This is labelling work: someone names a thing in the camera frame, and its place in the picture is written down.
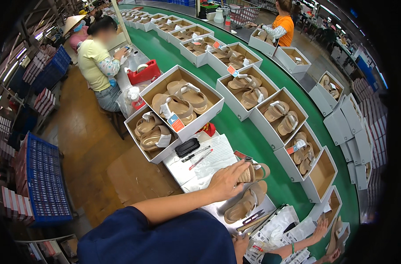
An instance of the scissors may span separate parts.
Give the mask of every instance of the scissors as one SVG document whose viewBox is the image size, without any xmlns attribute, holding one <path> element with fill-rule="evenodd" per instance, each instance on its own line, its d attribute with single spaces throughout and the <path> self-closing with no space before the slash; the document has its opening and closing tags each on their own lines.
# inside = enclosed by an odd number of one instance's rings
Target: scissors
<svg viewBox="0 0 401 264">
<path fill-rule="evenodd" d="M 261 209 L 260 211 L 256 212 L 254 215 L 252 215 L 251 217 L 247 218 L 245 221 L 243 221 L 243 225 L 246 225 L 246 224 L 258 219 L 259 217 L 261 217 L 262 214 L 265 214 L 263 209 Z"/>
</svg>

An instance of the hand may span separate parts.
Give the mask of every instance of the hand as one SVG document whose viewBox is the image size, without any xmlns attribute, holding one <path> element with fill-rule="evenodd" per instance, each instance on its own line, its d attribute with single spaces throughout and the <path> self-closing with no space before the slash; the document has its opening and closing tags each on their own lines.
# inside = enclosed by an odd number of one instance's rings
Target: hand
<svg viewBox="0 0 401 264">
<path fill-rule="evenodd" d="M 231 166 L 219 169 L 218 172 L 212 176 L 211 182 L 206 190 L 209 192 L 209 197 L 212 203 L 221 202 L 236 196 L 243 190 L 243 183 L 237 187 L 235 183 L 237 178 L 249 167 L 249 162 L 244 160 L 238 161 Z"/>
<path fill-rule="evenodd" d="M 318 243 L 321 240 L 321 238 L 327 232 L 327 228 L 328 228 L 328 219 L 324 218 L 324 220 L 318 221 L 318 226 L 315 228 L 315 231 L 311 236 L 311 240 L 313 240 L 314 244 Z"/>
<path fill-rule="evenodd" d="M 325 262 L 329 262 L 329 263 L 333 263 L 339 256 L 340 256 L 340 249 L 336 249 L 333 253 L 331 253 L 330 255 L 325 255 L 323 257 L 321 257 L 319 259 L 319 261 L 321 263 L 325 263 Z"/>
<path fill-rule="evenodd" d="M 249 236 L 246 234 L 244 238 L 240 235 L 237 238 L 233 238 L 235 259 L 237 260 L 237 264 L 243 263 L 243 256 L 246 253 L 247 246 L 249 245 Z"/>
<path fill-rule="evenodd" d="M 114 58 L 121 60 L 121 57 L 124 56 L 124 54 L 126 54 L 126 52 L 127 52 L 127 49 L 122 48 L 114 54 Z"/>
</svg>

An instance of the brown floor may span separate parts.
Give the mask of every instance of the brown floor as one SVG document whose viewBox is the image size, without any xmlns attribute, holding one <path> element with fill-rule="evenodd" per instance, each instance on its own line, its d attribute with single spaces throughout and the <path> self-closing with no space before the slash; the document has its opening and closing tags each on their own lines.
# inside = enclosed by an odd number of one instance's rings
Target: brown floor
<svg viewBox="0 0 401 264">
<path fill-rule="evenodd" d="M 96 97 L 87 89 L 76 66 L 68 71 L 60 103 L 43 135 L 57 127 L 68 190 L 75 209 L 84 209 L 92 227 L 124 205 L 181 193 L 169 172 L 149 163 L 129 134 L 125 140 L 119 137 L 107 117 L 99 112 Z M 131 195 L 119 198 L 117 192 Z"/>
</svg>

